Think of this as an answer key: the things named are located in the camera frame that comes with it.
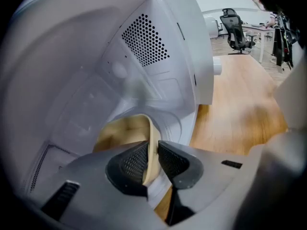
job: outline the desk leg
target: desk leg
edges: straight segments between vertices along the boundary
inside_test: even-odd
[[[264,32],[261,32],[261,50],[260,50],[260,59],[259,59],[260,63],[262,63],[263,50],[264,50]]]

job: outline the floor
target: floor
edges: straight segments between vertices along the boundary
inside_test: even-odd
[[[213,56],[228,55],[230,53],[236,52],[233,51],[232,48],[229,46],[227,42],[227,36],[225,36],[225,38],[222,37],[219,37],[217,39],[212,38],[211,45],[213,49]],[[261,47],[261,41],[258,40],[256,42],[256,45],[253,46],[250,53],[250,55],[253,56],[257,61],[259,61],[260,58],[260,47]],[[280,85],[283,82],[283,80],[285,80],[285,78],[290,74],[291,71],[287,66],[287,64],[283,63],[282,67],[284,68],[284,73],[278,72],[276,65],[270,62],[272,50],[273,50],[273,40],[265,38],[263,60],[261,65],[267,71],[267,73],[273,78],[276,85]]]

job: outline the white appliance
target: white appliance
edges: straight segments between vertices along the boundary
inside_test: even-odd
[[[212,50],[195,0],[25,0],[1,60],[6,158],[26,197],[91,153],[107,122],[147,114],[163,140],[188,145],[198,104],[212,102]],[[161,171],[152,207],[169,187]]]

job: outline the wooden floor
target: wooden floor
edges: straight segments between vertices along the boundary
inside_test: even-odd
[[[287,125],[273,91],[276,80],[250,55],[222,56],[214,77],[212,105],[200,105],[190,146],[247,155],[252,146],[284,132]],[[155,212],[167,217],[170,189]]]
[[[223,56],[228,55],[230,53],[234,53],[232,48],[229,46],[227,42],[227,36],[223,39],[219,37],[217,39],[211,39],[211,46],[213,50],[213,56]],[[250,55],[255,58],[257,61],[260,57],[260,47],[261,42],[256,41],[256,45],[253,46]],[[270,62],[271,53],[273,51],[273,41],[266,39],[264,40],[264,52],[263,52],[263,60],[262,67],[267,71],[267,73],[272,77],[274,82],[279,85],[283,82],[283,80],[289,75],[290,69],[286,63],[283,63],[284,73],[279,73],[276,64]]]

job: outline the yellow container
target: yellow container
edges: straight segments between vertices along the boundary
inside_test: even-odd
[[[160,138],[160,132],[147,115],[139,114],[124,117],[108,123],[100,131],[93,152],[147,140],[149,142],[148,167],[143,175],[143,185],[145,185],[153,181],[160,172],[158,160],[158,141]]]

